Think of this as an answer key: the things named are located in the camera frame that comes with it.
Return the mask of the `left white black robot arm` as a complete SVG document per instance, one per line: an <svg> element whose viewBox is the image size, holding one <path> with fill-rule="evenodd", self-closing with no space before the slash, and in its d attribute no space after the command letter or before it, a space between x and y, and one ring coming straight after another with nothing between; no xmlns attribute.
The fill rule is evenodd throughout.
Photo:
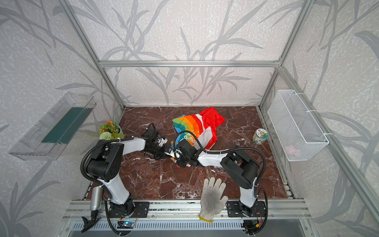
<svg viewBox="0 0 379 237"><path fill-rule="evenodd" d="M152 156L153 160L160 160L168 157L165 153L168 147L168 140L154 128L148 128L139 137L103 139L85 154L80 171L84 178L104 188L112 211L120 215L131 215L135 205L119 175L123 156L142 152Z"/></svg>

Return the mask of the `rainbow striped child jacket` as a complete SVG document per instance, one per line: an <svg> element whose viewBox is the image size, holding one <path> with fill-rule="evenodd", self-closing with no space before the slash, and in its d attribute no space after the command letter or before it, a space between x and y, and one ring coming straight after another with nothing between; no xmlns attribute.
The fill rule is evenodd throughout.
<svg viewBox="0 0 379 237"><path fill-rule="evenodd" d="M217 127L226 120L214 107L207 108L199 114L181 116L173 119L175 130L190 131L206 150L210 150L217 142Z"/></svg>

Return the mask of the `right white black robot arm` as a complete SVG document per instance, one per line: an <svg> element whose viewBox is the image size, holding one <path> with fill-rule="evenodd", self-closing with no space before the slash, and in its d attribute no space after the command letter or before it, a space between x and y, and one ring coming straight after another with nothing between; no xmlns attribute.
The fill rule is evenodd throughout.
<svg viewBox="0 0 379 237"><path fill-rule="evenodd" d="M257 190L266 162L264 155L255 148L241 147L223 151L210 151L195 148L187 140L167 149L180 167L214 166L221 167L240 187L239 201L228 201L228 217L266 217L268 202L259 201L258 196L265 192Z"/></svg>

